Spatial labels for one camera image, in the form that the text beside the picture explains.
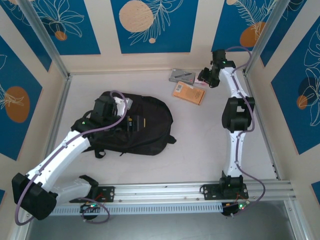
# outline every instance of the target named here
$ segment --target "purple cable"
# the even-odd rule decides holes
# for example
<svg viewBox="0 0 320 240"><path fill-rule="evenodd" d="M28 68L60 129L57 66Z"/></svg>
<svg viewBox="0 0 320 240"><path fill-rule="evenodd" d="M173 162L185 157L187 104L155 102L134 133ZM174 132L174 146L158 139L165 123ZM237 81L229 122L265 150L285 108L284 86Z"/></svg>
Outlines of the purple cable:
<svg viewBox="0 0 320 240"><path fill-rule="evenodd" d="M88 207L88 208L86 208L86 209L83 211L83 213L82 213L82 215L81 215L81 217L82 217L82 219L83 219L84 222L86 222L86 223L88 223L88 224L104 224L104 223L108 222L108 220L109 220L109 218L110 218L110 212L109 212L108 208L106 208L105 205L103 205L101 202L98 202L98 201L96 201L96 200L89 199L89 198L86 198L86 197L79 197L79 199L86 200L86 201L89 201L89 202L93 202L93 203L95 203L95 204L98 204L100 207L102 207L102 208L108 213L108 217L107 217L105 220L103 220L103 221L89 221L89 220L85 219L85 213L86 213L89 209L95 209L95 207Z"/></svg>
<svg viewBox="0 0 320 240"><path fill-rule="evenodd" d="M96 129L92 129L92 130L89 130L89 131L84 131L76 136L74 136L73 138L71 138L69 141L66 142L65 146L61 146L49 159L48 161L46 161L43 166L39 169L39 173L41 173L46 166L48 166L48 164L64 149L66 148L70 143L72 143L74 140L76 140L77 138L83 136L83 135L86 135L86 134L91 134L91 133L95 133L95 132L100 132L100 131L105 131L105 130L108 130L108 129L111 129L113 127L115 127L116 125L118 125L125 117L126 117L126 114L127 114L127 101L126 101L126 97L119 91L117 90L114 90L114 91L111 91L110 92L110 96L112 97L112 94L114 93L117 93L121 96L121 98L124 100L124 113L122 115L122 117L116 121L115 123L109 125L109 126L105 126L105 127L100 127L100 128L96 128ZM18 203L16 205L16 208L15 208L15 213L14 213L14 221L15 221L15 224L17 224L18 226L23 226L23 225L26 225L28 224L32 219L34 219L34 217L32 216L31 218L29 218L27 221L25 222L20 222L19 221L19 209L20 209L20 206L21 206L21 203L27 193L27 191L29 190L31 184L36 180L36 178L38 177L39 175L35 174L33 176L33 178L29 181L29 183L26 185L26 187L24 188L24 190L22 191L22 194L18 200Z"/></svg>
<svg viewBox="0 0 320 240"><path fill-rule="evenodd" d="M236 87L236 89L237 89L237 91L238 91L238 90L240 90L240 88L239 88L239 85L237 84L237 80L236 80L236 78L235 78L235 76L234 76L234 75L235 75L235 72L236 72L238 69L243 68L243 67L246 67L246 66L248 65L248 63L251 61L252 54L251 54L251 52L250 52L247 48L245 48L245 47L243 47L243 46L233 46L233 47L230 47L230 48L226 49L225 51L227 52L227 51L232 50L232 49L243 49L243 50L247 51L247 52L249 53L249 56L250 56L250 57L249 57L249 60L248 60L245 64L236 67L236 68L232 71L232 75L231 75L231 76L232 76L232 80L233 80L233 82L234 82L234 84L235 84L235 87ZM254 113L253 113L253 111L252 111L252 109L251 109L251 106L250 106L248 100L245 98L245 96L243 96L243 94L242 94L241 92L239 92L239 95L240 95L240 96L242 97L242 99L244 100L244 102L245 102L245 104L246 104L246 106L247 106L247 108L248 108L248 110L249 110L249 112L250 112L250 116L251 116L251 119L252 119L252 128L249 129L249 130L246 130L246 131L242 131L242 132L240 132L240 133L238 134L238 138L237 138L237 141L236 141L236 147L235 147L235 164L236 164L237 168L239 169L239 171L240 171L241 173L243 173L244 175L248 176L249 178L257 181L257 182L260 183L260 184L262 185L262 187L263 187L263 191L262 191L261 196L258 197L258 199L257 199L256 201L254 201L253 203L251 203L251 204L249 205L249 206L253 206L253 205L257 204L257 203L264 197L264 195L265 195L265 193L266 193L266 186L265 186L265 184L264 184L261 180L259 180L258 178L254 177L254 176L252 176L252 175L250 175L250 174L248 174L248 173L246 173L246 172L243 171L243 170L241 169L241 167L239 166L238 154L239 154L240 136L241 136L241 134L244 134L244 133L253 132L253 130L254 130L255 127L256 127L256 125L255 125ZM246 209L247 209L247 207L244 208L242 211L239 211L239 212L235 213L233 216L236 216L236 215L242 213L242 212L243 212L244 210L246 210Z"/></svg>

